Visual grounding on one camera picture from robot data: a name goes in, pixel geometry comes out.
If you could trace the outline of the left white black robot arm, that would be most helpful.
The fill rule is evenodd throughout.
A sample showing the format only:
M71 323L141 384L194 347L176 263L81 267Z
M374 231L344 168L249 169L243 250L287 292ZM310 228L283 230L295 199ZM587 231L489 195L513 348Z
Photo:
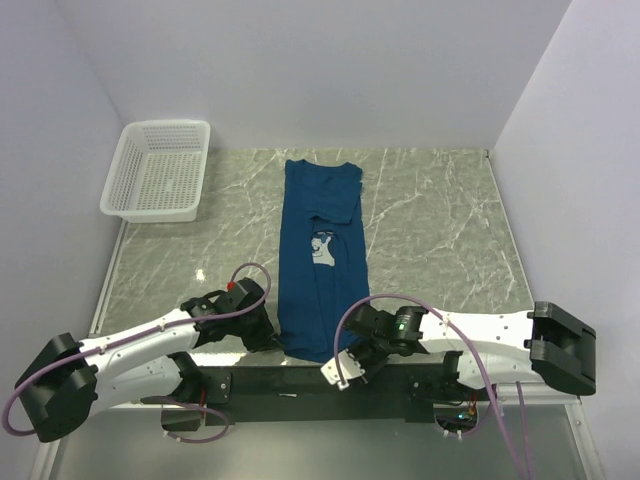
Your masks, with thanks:
M115 334L52 338L14 387L13 400L43 443L59 440L88 418L137 400L204 405L213 382L191 350L228 336L251 353L280 342L265 308L269 291L250 278L192 297L156 320Z

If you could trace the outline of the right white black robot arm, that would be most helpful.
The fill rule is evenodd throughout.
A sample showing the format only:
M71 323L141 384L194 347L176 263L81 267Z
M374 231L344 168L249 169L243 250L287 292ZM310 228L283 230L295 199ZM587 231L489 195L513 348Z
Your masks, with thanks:
M502 314L433 313L417 305L389 313L362 303L349 309L338 330L358 338L336 348L321 368L339 389L368 382L392 355L443 354L453 364L439 374L439 387L452 399L517 382L577 397L596 392L596 332L552 302Z

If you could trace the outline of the white perforated plastic basket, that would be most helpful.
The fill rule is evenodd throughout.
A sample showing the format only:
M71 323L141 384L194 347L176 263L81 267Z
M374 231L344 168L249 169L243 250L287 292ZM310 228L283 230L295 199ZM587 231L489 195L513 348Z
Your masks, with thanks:
M125 126L100 210L135 224L191 222L197 216L211 128L202 120L149 120Z

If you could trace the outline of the blue printed t-shirt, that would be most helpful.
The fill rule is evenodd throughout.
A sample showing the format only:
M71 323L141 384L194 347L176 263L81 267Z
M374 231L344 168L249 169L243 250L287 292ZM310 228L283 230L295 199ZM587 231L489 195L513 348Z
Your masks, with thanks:
M277 317L289 357L326 362L342 315L369 295L361 191L352 163L285 163Z

